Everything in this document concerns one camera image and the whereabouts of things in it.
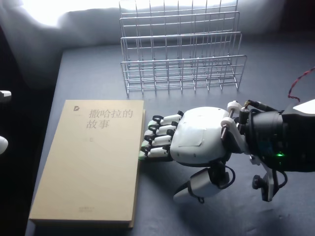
red wire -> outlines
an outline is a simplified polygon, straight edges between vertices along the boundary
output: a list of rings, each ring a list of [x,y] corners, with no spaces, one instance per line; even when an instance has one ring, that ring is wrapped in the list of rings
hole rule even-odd
[[[297,79],[293,82],[293,84],[292,84],[292,86],[291,86],[291,88],[290,88],[290,90],[289,90],[289,94],[288,94],[288,96],[287,96],[288,98],[295,98],[295,99],[297,99],[297,100],[300,102],[300,99],[299,99],[298,97],[291,96],[292,89],[293,89],[293,87],[296,85],[296,83],[300,81],[300,79],[301,79],[302,77],[304,77],[304,76],[306,76],[306,75],[312,73],[314,70],[315,70],[315,67],[313,67],[312,69],[310,69],[310,70],[308,70],[308,71],[305,71],[305,72],[303,73],[303,75],[301,75],[299,78],[297,78]]]

wire grid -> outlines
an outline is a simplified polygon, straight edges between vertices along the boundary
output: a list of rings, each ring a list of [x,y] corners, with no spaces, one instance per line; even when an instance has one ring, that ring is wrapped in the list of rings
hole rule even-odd
[[[239,12],[121,18],[123,37],[235,32]]]
[[[121,63],[126,93],[131,89],[207,87],[226,85],[239,89],[247,57],[124,61]]]
[[[236,11],[238,0],[121,0],[121,17],[187,15]]]
[[[240,32],[123,37],[124,61],[191,59],[239,54]]]

metal wire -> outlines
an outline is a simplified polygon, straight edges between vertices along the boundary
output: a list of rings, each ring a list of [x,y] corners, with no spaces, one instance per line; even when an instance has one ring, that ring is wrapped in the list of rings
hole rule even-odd
[[[134,89],[239,89],[247,58],[239,56],[238,0],[176,2],[120,1],[127,95]]]

green led light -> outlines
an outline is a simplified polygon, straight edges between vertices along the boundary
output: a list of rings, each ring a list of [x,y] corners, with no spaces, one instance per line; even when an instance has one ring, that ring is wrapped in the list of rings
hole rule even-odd
[[[276,156],[278,156],[278,157],[283,157],[283,156],[285,156],[285,155],[280,151],[279,153],[276,154]]]

metal book rack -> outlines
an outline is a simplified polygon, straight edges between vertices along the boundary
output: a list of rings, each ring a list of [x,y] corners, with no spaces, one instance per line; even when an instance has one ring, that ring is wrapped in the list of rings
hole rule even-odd
[[[239,88],[246,56],[239,55],[237,0],[181,2],[120,1],[121,68],[128,96],[134,89]]]

